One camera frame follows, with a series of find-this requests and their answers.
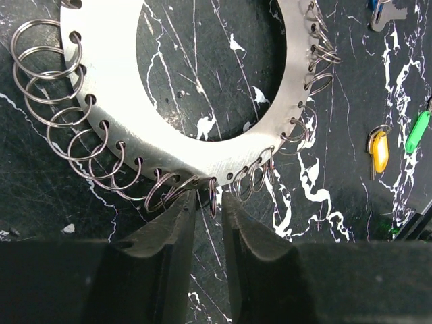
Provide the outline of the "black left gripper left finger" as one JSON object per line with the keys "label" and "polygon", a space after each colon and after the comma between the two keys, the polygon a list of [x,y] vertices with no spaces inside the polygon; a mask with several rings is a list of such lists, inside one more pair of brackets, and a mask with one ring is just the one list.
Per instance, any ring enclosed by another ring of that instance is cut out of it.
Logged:
{"label": "black left gripper left finger", "polygon": [[2,323],[183,323],[193,193],[123,240],[1,243]]}

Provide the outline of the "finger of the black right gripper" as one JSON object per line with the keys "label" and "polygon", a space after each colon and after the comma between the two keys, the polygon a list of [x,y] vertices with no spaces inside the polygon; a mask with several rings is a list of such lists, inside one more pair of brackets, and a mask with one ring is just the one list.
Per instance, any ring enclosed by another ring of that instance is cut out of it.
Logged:
{"label": "finger of the black right gripper", "polygon": [[431,240],[431,207],[415,213],[402,226],[394,240]]}

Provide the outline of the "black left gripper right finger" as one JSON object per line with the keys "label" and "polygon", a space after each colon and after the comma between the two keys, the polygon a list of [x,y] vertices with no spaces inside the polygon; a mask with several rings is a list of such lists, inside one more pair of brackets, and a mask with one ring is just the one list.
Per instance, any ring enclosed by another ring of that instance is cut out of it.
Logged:
{"label": "black left gripper right finger", "polygon": [[293,244],[222,197],[234,323],[430,323],[431,244]]}

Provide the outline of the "yellow tag key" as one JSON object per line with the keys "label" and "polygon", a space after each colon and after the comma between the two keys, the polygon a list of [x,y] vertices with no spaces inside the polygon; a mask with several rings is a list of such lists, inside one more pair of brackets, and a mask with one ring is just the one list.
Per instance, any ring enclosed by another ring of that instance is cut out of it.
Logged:
{"label": "yellow tag key", "polygon": [[367,152],[371,158],[371,179],[375,180],[378,173],[383,173],[389,162],[389,145],[387,136],[392,128],[381,124],[369,132]]}

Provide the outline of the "metal key ring disc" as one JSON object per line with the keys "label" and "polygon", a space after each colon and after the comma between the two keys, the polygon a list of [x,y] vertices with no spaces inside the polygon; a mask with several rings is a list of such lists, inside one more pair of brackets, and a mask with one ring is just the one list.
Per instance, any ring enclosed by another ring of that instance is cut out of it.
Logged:
{"label": "metal key ring disc", "polygon": [[[327,26],[316,1],[279,1],[285,25],[286,58],[281,84],[266,114],[245,133],[224,141],[203,142],[181,134],[156,111],[145,90],[136,58],[136,34],[142,1],[64,1],[58,20],[36,18],[14,32],[10,51],[13,73],[26,72],[20,84],[27,105],[56,105],[60,99],[34,95],[39,80],[69,78],[72,92],[66,100],[78,101],[82,121],[101,138],[84,157],[92,162],[104,150],[117,156],[107,174],[107,186],[123,196],[125,186],[115,178],[123,166],[137,176],[154,180],[153,190],[167,185],[169,193],[151,204],[153,195],[141,197],[148,211],[168,204],[188,189],[207,188],[211,202],[215,189],[230,185],[240,191],[243,178],[248,190],[260,190],[273,174],[273,158],[301,124],[306,99],[317,93],[316,82],[328,87],[333,74],[318,70],[321,62],[341,59],[327,38]],[[261,171],[262,178],[255,174]]]}

